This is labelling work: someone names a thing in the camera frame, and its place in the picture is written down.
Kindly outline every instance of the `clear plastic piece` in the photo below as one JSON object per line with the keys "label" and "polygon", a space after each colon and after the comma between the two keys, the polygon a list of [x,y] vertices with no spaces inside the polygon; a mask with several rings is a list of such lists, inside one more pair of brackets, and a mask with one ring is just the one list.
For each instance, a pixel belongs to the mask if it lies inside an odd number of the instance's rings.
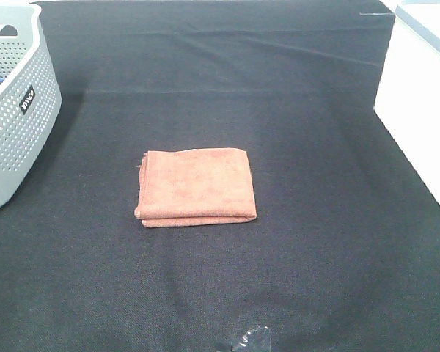
{"label": "clear plastic piece", "polygon": [[232,352],[271,352],[271,329],[255,326],[248,330],[240,341],[232,346]]}

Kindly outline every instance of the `table surface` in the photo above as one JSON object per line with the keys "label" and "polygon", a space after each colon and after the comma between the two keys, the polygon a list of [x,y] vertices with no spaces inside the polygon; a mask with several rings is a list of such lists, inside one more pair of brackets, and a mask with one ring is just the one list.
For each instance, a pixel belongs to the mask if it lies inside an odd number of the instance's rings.
{"label": "table surface", "polygon": [[[440,351],[440,207],[373,112],[376,0],[57,1],[63,104],[0,209],[0,351]],[[144,229],[146,150],[239,147],[258,219]]]}

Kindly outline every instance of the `towel fold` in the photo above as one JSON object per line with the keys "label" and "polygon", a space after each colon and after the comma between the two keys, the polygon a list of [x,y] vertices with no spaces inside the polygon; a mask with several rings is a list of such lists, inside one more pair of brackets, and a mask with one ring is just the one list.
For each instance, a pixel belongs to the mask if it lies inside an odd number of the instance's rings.
{"label": "towel fold", "polygon": [[247,222],[256,218],[249,161],[236,148],[149,151],[135,216],[145,227]]}

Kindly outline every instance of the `white box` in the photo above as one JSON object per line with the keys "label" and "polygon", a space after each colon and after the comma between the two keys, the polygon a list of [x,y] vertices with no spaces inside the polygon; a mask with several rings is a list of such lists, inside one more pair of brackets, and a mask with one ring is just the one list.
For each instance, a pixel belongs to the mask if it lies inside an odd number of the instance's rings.
{"label": "white box", "polygon": [[375,112],[440,204],[440,1],[415,2],[395,10]]}

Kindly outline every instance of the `perforated basket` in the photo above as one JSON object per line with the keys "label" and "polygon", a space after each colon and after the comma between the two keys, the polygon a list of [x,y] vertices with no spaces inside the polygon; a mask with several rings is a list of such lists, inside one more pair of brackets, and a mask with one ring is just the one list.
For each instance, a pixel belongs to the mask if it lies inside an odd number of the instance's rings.
{"label": "perforated basket", "polygon": [[35,4],[0,4],[0,206],[41,151],[62,98]]}

